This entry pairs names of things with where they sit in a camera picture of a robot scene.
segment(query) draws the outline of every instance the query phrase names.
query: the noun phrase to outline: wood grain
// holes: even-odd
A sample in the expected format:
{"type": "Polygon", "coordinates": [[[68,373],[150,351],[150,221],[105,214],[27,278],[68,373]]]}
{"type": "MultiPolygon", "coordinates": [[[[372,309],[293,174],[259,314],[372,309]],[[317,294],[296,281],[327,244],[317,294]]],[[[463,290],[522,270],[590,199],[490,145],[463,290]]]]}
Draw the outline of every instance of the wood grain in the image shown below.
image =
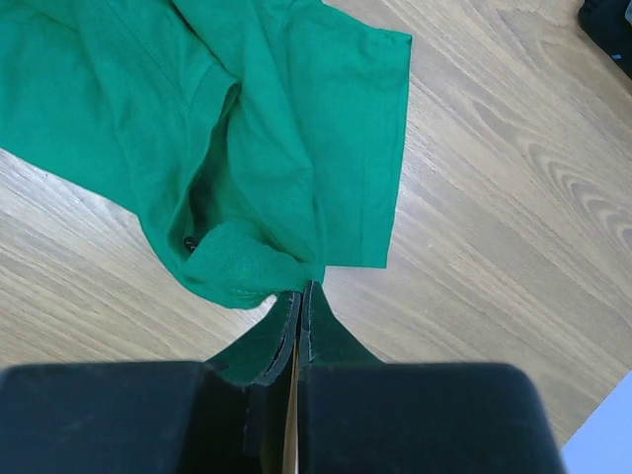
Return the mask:
{"type": "MultiPolygon", "coordinates": [[[[414,34],[387,271],[330,269],[391,360],[504,360],[564,442],[632,367],[632,81],[576,0],[338,0],[414,34]]],[[[0,361],[202,358],[265,313],[187,293],[135,217],[3,154],[0,361]]]]}

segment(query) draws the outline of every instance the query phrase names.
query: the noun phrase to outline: t-shirt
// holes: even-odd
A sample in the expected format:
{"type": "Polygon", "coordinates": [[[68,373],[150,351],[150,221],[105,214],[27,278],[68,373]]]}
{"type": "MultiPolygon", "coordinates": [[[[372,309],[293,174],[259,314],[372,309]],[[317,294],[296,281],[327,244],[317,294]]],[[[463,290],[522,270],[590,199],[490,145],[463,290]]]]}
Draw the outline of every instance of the t-shirt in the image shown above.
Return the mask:
{"type": "Polygon", "coordinates": [[[0,0],[0,146],[253,307],[386,265],[410,52],[319,0],[0,0]]]}

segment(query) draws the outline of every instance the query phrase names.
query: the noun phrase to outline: dark button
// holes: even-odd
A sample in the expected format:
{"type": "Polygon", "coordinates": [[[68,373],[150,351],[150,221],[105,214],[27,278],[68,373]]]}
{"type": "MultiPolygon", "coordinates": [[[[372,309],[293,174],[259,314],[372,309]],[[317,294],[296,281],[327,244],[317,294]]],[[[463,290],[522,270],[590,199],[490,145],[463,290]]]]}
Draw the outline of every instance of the dark button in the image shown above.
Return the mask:
{"type": "Polygon", "coordinates": [[[187,250],[191,253],[193,253],[194,250],[198,247],[198,244],[196,243],[193,237],[185,237],[185,240],[183,243],[185,244],[185,247],[187,248],[187,250]]]}

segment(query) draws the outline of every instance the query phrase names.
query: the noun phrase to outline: seam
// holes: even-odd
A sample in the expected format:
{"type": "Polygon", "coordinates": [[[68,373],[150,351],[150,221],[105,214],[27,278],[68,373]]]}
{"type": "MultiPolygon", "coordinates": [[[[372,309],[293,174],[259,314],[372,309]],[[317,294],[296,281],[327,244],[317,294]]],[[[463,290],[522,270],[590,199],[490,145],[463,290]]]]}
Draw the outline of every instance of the seam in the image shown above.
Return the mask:
{"type": "MultiPolygon", "coordinates": [[[[171,86],[171,89],[174,90],[175,92],[178,92],[177,88],[174,88],[173,82],[169,80],[169,78],[166,76],[165,72],[158,67],[158,65],[156,64],[155,59],[148,53],[148,51],[146,50],[146,48],[143,47],[142,43],[140,43],[140,41],[138,41],[138,38],[136,37],[136,35],[133,34],[133,32],[130,30],[130,28],[122,21],[122,19],[120,18],[120,15],[113,9],[112,5],[110,4],[110,0],[104,0],[104,3],[101,4],[101,6],[99,4],[95,4],[96,8],[104,8],[106,7],[109,9],[109,11],[112,13],[112,15],[114,15],[116,17],[116,19],[118,21],[115,21],[115,18],[112,17],[112,15],[107,15],[106,12],[104,11],[104,15],[103,15],[103,19],[104,21],[108,21],[114,29],[116,29],[119,33],[120,33],[120,37],[119,37],[119,41],[124,42],[125,44],[129,45],[129,47],[132,50],[140,50],[140,52],[144,52],[145,54],[138,54],[138,60],[141,61],[144,64],[147,64],[147,58],[149,58],[152,62],[151,65],[153,65],[154,67],[150,67],[147,69],[148,73],[151,74],[152,76],[156,77],[156,79],[160,82],[162,82],[163,84],[167,83],[171,86]],[[136,41],[131,41],[129,40],[129,36],[132,36],[136,41]],[[160,71],[160,74],[157,75],[155,72],[155,68],[158,68],[158,70],[160,71]]],[[[182,123],[184,128],[187,130],[187,135],[186,135],[186,140],[187,140],[187,158],[189,158],[190,153],[191,153],[191,125],[189,122],[189,114],[183,114],[182,112],[180,112],[178,114],[178,111],[180,109],[180,107],[184,106],[185,108],[185,112],[189,111],[189,108],[187,106],[187,104],[185,103],[185,101],[183,100],[182,96],[178,96],[178,97],[174,97],[171,94],[167,94],[167,101],[170,106],[171,109],[173,110],[174,114],[177,114],[182,123]]],[[[117,137],[117,141],[119,146],[122,149],[122,145],[120,145],[119,142],[119,138],[117,137]]],[[[131,173],[131,168],[129,167],[129,164],[127,162],[127,160],[125,160],[125,164],[127,167],[127,174],[129,175],[130,178],[132,178],[132,173],[131,173]]],[[[137,203],[137,207],[138,207],[138,203],[139,203],[139,196],[137,193],[134,193],[134,199],[137,203]]],[[[146,228],[143,225],[143,218],[140,215],[141,213],[144,212],[140,212],[140,209],[138,210],[138,217],[140,220],[140,224],[141,224],[141,228],[143,229],[143,232],[145,233],[145,236],[147,237],[147,240],[149,241],[149,244],[151,245],[152,249],[156,249],[156,245],[152,243],[152,241],[154,241],[154,236],[150,234],[148,234],[146,232],[146,228]]],[[[173,255],[172,252],[167,252],[164,255],[160,256],[160,259],[163,260],[164,262],[169,262],[169,265],[165,266],[167,267],[167,269],[170,270],[171,273],[173,273],[174,271],[172,271],[171,269],[177,269],[180,266],[180,262],[178,261],[177,258],[175,258],[175,256],[173,255]]]]}
{"type": "MultiPolygon", "coordinates": [[[[370,74],[369,80],[368,80],[368,84],[369,84],[369,90],[373,91],[375,89],[375,82],[376,82],[376,78],[378,75],[378,71],[377,71],[377,67],[375,67],[370,74]]],[[[368,131],[370,133],[371,138],[374,138],[376,135],[380,135],[382,129],[380,127],[378,127],[376,120],[375,120],[375,113],[374,113],[374,108],[370,107],[369,105],[374,105],[374,102],[370,100],[370,98],[367,98],[367,100],[365,101],[365,106],[364,106],[364,110],[362,113],[363,117],[367,118],[367,128],[368,131]]],[[[366,195],[366,172],[367,172],[367,164],[369,162],[369,156],[372,156],[372,154],[374,153],[373,150],[376,149],[375,147],[375,141],[373,139],[370,140],[366,140],[364,142],[364,149],[362,150],[362,190],[361,190],[361,196],[362,196],[362,203],[361,203],[361,208],[360,208],[360,225],[359,225],[359,248],[360,248],[360,262],[364,262],[366,259],[366,248],[365,248],[365,234],[366,234],[366,213],[369,209],[367,209],[367,205],[370,202],[370,197],[368,197],[366,195]]]]}
{"type": "Polygon", "coordinates": [[[122,18],[121,15],[119,15],[119,13],[117,12],[117,10],[115,10],[115,8],[112,6],[112,2],[111,0],[105,0],[106,4],[108,5],[108,8],[110,9],[110,11],[112,12],[113,15],[115,15],[118,19],[118,21],[120,22],[121,25],[123,25],[127,31],[127,33],[132,36],[136,42],[138,43],[138,45],[142,48],[142,50],[145,52],[145,54],[147,55],[147,57],[149,57],[149,59],[151,59],[151,61],[154,63],[154,65],[156,66],[156,68],[160,71],[160,75],[163,76],[163,79],[169,83],[169,85],[176,90],[176,92],[178,92],[178,94],[180,94],[181,97],[181,102],[185,103],[185,101],[182,99],[184,97],[184,92],[181,88],[178,87],[178,85],[169,77],[169,75],[165,72],[164,70],[164,63],[161,63],[158,58],[156,58],[151,52],[149,52],[149,49],[147,48],[147,46],[145,45],[144,41],[142,41],[134,32],[134,30],[132,28],[129,27],[129,25],[127,24],[127,22],[122,18]]]}

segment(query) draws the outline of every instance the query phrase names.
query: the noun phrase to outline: green t-shirt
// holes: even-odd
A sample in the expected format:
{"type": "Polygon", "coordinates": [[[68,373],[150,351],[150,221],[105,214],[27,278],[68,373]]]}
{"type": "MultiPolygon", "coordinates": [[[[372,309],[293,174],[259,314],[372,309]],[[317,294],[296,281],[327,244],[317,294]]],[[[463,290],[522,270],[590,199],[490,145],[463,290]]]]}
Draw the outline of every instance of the green t-shirt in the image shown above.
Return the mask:
{"type": "Polygon", "coordinates": [[[410,48],[319,0],[0,0],[0,147],[253,307],[386,265],[410,48]]]}

